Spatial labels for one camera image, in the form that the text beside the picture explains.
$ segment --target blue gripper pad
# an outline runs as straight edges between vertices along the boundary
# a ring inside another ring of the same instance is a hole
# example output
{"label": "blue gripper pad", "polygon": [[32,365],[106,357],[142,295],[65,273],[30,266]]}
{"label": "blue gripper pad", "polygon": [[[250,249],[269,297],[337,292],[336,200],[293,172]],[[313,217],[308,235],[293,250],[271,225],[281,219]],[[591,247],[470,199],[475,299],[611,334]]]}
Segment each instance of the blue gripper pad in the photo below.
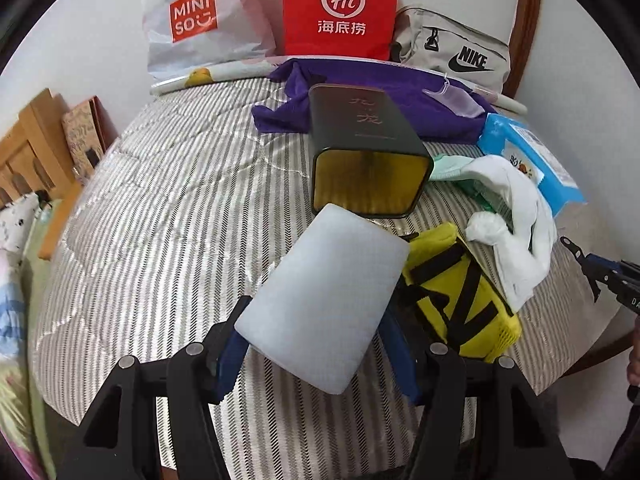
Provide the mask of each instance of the blue gripper pad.
{"label": "blue gripper pad", "polygon": [[415,379],[415,360],[411,356],[402,329],[389,309],[385,310],[385,314],[382,316],[378,333],[385,347],[386,356],[391,362],[396,384],[398,384],[400,391],[415,406],[423,405],[424,399]]}
{"label": "blue gripper pad", "polygon": [[603,258],[602,256],[598,256],[597,254],[593,254],[593,253],[587,254],[585,256],[585,259],[589,260],[594,264],[599,264],[605,267],[606,269],[611,269],[611,270],[615,270],[616,272],[622,273],[622,267],[620,266],[620,262],[613,262],[611,260],[607,260],[606,258]]}
{"label": "blue gripper pad", "polygon": [[236,386],[236,379],[242,367],[249,342],[234,329],[226,342],[225,349],[218,360],[218,402],[225,398]]}

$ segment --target bed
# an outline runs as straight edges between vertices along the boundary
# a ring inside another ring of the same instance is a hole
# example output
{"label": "bed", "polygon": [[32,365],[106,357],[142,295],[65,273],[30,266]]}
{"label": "bed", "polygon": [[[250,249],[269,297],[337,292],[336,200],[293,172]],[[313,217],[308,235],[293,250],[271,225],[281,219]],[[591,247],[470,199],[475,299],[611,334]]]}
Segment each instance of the bed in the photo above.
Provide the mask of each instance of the bed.
{"label": "bed", "polygon": [[[44,400],[78,424],[126,354],[169,357],[254,295],[312,220],[310,152],[302,134],[259,134],[250,109],[275,108],[283,86],[266,78],[173,92],[147,105],[98,165],[51,262],[30,334],[31,369]],[[479,156],[475,146],[427,143],[433,154]],[[376,220],[402,235],[479,210],[450,183],[430,183],[416,211]],[[559,234],[615,257],[589,205],[568,208]],[[499,284],[493,251],[470,243]],[[520,313],[509,350],[536,392],[577,361],[617,312],[597,305],[559,244],[552,270]],[[463,437],[474,431],[468,399]],[[342,396],[323,394],[249,350],[236,388],[211,407],[232,478],[346,478],[405,463],[420,409],[395,386],[376,337]],[[158,403],[162,464],[175,466],[168,409]]]}

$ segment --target wooden bed frame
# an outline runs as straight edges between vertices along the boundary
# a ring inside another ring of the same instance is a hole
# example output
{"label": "wooden bed frame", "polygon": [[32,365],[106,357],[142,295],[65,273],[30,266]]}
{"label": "wooden bed frame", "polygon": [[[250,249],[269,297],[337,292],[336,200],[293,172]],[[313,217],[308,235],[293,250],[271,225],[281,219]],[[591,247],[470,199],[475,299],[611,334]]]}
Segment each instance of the wooden bed frame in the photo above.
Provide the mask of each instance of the wooden bed frame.
{"label": "wooden bed frame", "polygon": [[37,190],[62,198],[74,182],[61,114],[45,89],[20,111],[18,122],[0,139],[0,206]]}

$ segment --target clear plastic bag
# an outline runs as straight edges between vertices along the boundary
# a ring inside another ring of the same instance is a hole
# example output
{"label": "clear plastic bag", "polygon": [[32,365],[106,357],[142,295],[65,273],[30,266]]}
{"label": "clear plastic bag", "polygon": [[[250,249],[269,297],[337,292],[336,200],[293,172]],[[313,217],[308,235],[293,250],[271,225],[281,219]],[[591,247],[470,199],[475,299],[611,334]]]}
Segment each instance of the clear plastic bag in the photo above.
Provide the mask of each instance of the clear plastic bag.
{"label": "clear plastic bag", "polygon": [[143,12],[148,71],[156,80],[274,51],[259,0],[143,0]]}
{"label": "clear plastic bag", "polygon": [[424,88],[422,93],[436,99],[459,117],[473,119],[484,114],[484,108],[474,101],[465,89],[453,86],[444,79],[444,86],[438,92]]}

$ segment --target person's hand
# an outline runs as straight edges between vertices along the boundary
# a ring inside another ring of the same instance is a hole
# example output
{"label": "person's hand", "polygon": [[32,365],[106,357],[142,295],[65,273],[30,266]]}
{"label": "person's hand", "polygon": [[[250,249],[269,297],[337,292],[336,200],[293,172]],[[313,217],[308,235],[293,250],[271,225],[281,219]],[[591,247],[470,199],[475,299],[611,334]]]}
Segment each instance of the person's hand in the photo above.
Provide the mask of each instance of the person's hand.
{"label": "person's hand", "polygon": [[629,366],[626,367],[626,378],[632,386],[640,385],[640,317],[636,317],[634,347],[629,354]]}

